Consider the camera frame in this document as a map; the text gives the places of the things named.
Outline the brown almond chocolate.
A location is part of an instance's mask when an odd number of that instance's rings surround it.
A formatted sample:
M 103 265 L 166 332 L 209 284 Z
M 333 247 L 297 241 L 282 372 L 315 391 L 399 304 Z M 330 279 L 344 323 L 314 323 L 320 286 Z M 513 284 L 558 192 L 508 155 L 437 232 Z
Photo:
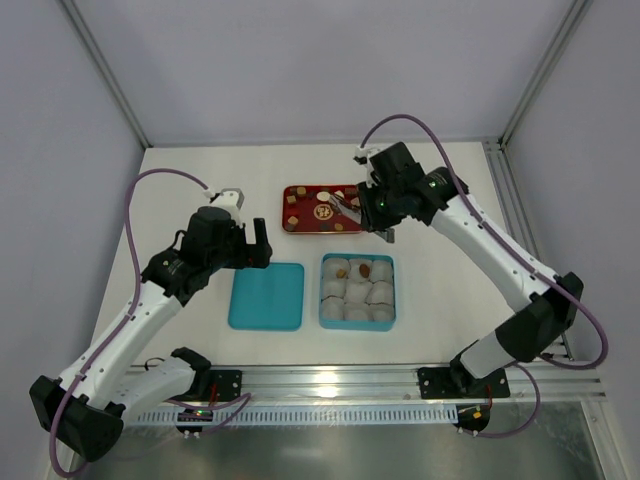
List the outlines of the brown almond chocolate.
M 361 264 L 359 266 L 359 273 L 363 278 L 368 278 L 370 276 L 370 267 L 366 264 Z

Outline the metal serving tongs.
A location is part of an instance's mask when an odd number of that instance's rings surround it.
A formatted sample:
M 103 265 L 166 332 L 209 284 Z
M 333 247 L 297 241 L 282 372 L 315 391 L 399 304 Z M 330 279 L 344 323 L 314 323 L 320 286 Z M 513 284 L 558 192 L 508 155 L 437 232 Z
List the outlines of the metal serving tongs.
M 344 198 L 336 194 L 329 195 L 329 205 L 336 213 L 358 224 L 362 231 L 375 234 L 388 244 L 395 243 L 395 230 L 393 228 L 379 230 L 370 226 L 360 207 L 351 205 Z

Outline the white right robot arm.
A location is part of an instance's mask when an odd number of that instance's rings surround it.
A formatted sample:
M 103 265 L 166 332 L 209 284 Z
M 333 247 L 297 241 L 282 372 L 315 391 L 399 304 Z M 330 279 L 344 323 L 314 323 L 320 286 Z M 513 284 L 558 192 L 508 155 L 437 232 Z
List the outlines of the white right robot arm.
M 386 232 L 411 217 L 453 242 L 491 280 L 513 314 L 450 362 L 453 388 L 484 392 L 489 377 L 541 355 L 572 324 L 584 285 L 539 263 L 481 210 L 468 186 L 448 166 L 425 172 L 408 147 L 360 147 L 355 161 L 367 178 L 357 186 L 361 226 Z

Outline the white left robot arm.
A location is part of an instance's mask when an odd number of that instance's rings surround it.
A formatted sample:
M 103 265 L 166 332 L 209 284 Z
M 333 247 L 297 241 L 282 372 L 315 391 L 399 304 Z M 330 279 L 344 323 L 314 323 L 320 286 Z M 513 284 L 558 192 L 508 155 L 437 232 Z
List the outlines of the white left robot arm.
M 266 268 L 272 248 L 266 223 L 253 221 L 248 242 L 243 223 L 228 207 L 204 206 L 177 232 L 173 244 L 138 270 L 134 294 L 123 311 L 58 377 L 40 376 L 29 396 L 49 432 L 49 453 L 64 444 L 95 462 L 118 442 L 127 423 L 175 398 L 198 399 L 210 383 L 210 361 L 187 348 L 174 350 L 137 379 L 124 379 L 147 344 L 221 269 Z

